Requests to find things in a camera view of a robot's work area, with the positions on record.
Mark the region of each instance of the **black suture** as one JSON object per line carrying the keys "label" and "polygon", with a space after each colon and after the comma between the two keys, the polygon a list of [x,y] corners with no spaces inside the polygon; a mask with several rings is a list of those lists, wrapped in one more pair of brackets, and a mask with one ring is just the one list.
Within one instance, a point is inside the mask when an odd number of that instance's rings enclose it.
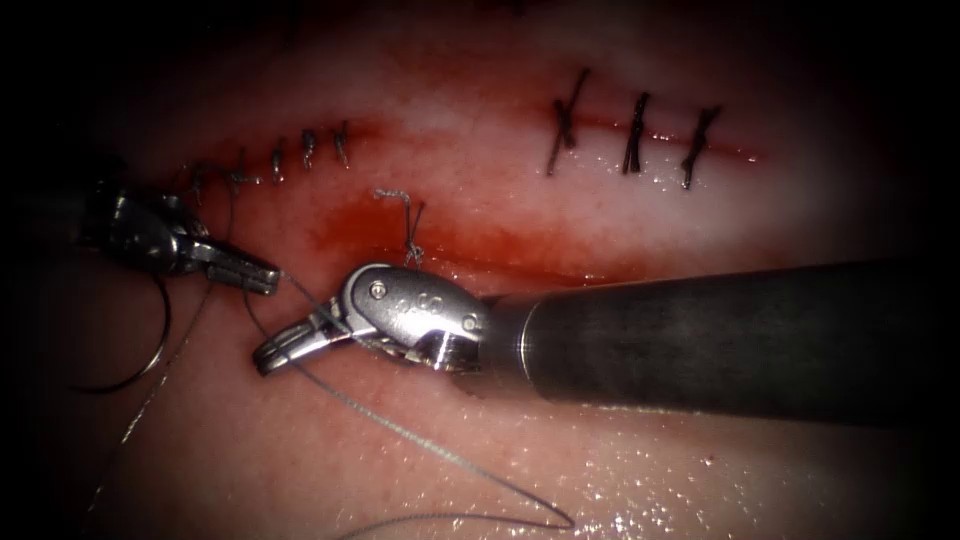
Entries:
{"label": "black suture", "polygon": [[550,159],[547,161],[547,176],[553,176],[553,171],[557,165],[557,157],[560,155],[560,143],[565,143],[567,148],[576,146],[576,140],[573,138],[573,107],[577,104],[580,90],[583,88],[583,83],[587,80],[588,75],[590,75],[590,68],[583,68],[580,71],[580,76],[577,77],[577,82],[573,87],[573,94],[566,106],[559,99],[553,102],[553,108],[557,114],[557,136],[554,138]]}
{"label": "black suture", "polygon": [[634,173],[640,172],[640,138],[643,136],[643,112],[647,107],[648,99],[650,94],[644,92],[634,104],[633,121],[627,137],[627,150],[623,155],[623,167],[620,169],[623,174],[627,174],[628,170]]}
{"label": "black suture", "polygon": [[690,146],[690,153],[687,154],[687,157],[682,163],[680,163],[680,167],[685,172],[683,176],[683,189],[690,189],[690,183],[693,181],[693,165],[697,160],[697,156],[700,155],[700,152],[707,145],[707,128],[710,127],[710,124],[713,123],[719,114],[719,105],[700,111],[700,118],[697,121],[697,129],[693,133],[693,142]]}

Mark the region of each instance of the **skin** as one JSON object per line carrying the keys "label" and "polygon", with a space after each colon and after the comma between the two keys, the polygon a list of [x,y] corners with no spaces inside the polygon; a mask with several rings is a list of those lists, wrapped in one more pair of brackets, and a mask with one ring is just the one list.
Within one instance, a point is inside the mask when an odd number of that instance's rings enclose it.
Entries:
{"label": "skin", "polygon": [[[576,3],[532,4],[523,18],[497,5],[321,15],[302,14],[286,48],[284,27],[265,25],[186,48],[202,54],[158,59],[116,83],[84,132],[122,155],[131,177],[158,185],[181,163],[232,165],[240,146],[249,172],[268,180],[270,152],[286,137],[285,181],[240,186],[231,240],[318,298],[363,262],[402,262],[400,204],[373,201],[375,187],[426,201],[417,234],[424,269],[479,295],[896,255],[914,251],[925,232],[916,218],[925,192],[885,158],[891,141],[864,112],[872,102],[829,67],[815,69],[795,42],[765,41],[774,30]],[[574,111],[578,145],[545,178],[550,104],[567,99],[584,65],[593,73]],[[652,95],[644,170],[623,177],[641,91]],[[724,110],[684,191],[680,161],[700,109],[714,104]],[[352,122],[349,168],[329,138],[342,119]],[[320,146],[305,172],[299,131],[308,127]],[[199,214],[224,235],[227,190],[209,181],[202,201]],[[37,320],[68,339],[39,342],[18,397],[33,411],[37,484],[55,479],[58,489],[43,494],[76,530],[150,383],[104,397],[66,387],[135,369],[155,343],[162,306],[148,278],[102,258],[30,269],[20,277],[37,291]],[[207,283],[191,276],[168,286],[172,353]],[[286,283],[252,304],[272,331],[309,310]],[[105,477],[89,518],[97,536],[327,538],[429,512],[556,522],[294,372],[261,378],[249,358],[263,338],[238,291],[214,289],[188,337]],[[307,365],[555,502],[586,538],[884,537],[918,515],[910,434],[479,400],[359,347]],[[572,535],[434,520],[367,537]]]}

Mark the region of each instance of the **wet tissue surface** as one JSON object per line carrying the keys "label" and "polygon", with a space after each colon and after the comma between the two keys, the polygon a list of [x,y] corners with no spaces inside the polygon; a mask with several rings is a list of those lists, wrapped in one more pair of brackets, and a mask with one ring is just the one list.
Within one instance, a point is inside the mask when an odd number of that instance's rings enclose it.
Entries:
{"label": "wet tissue surface", "polygon": [[[423,268],[479,295],[924,244],[927,186],[904,175],[906,151],[888,151],[896,124],[877,129],[885,96],[838,76],[776,17],[386,4],[161,15],[171,46],[108,49],[109,69],[89,68],[51,131],[122,156],[129,178],[172,183],[215,236],[229,229],[320,299],[361,263],[403,262],[403,204],[375,189],[424,203]],[[80,163],[72,151],[58,159]],[[183,172],[196,163],[242,173],[236,195],[228,175]],[[37,361],[17,393],[38,463],[28,492],[55,527],[187,539],[332,538],[433,513],[563,524],[296,372],[261,378],[250,354],[263,338],[238,290],[214,288],[191,325],[208,287],[197,275],[168,280],[168,355],[189,329],[187,341],[112,458],[153,381],[99,397],[67,387],[118,379],[150,353],[163,315],[155,287],[92,256],[17,272],[41,337],[60,332],[31,345]],[[270,331],[310,309],[286,282],[250,300]],[[479,400],[360,347],[305,366],[575,522],[413,520],[363,538],[886,537],[926,519],[922,449],[904,433]]]}

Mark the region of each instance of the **curved needle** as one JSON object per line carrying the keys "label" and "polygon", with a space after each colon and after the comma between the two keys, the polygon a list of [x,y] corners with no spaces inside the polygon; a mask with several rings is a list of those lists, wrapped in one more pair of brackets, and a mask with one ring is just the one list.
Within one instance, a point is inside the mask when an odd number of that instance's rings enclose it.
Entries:
{"label": "curved needle", "polygon": [[157,344],[150,360],[139,371],[116,384],[109,386],[71,386],[71,390],[85,394],[110,394],[137,382],[160,363],[163,347],[167,344],[167,338],[170,336],[170,296],[167,294],[167,286],[156,274],[153,275],[153,282],[156,283],[157,288],[160,289],[160,296],[163,297],[163,332],[160,334],[160,343]]}

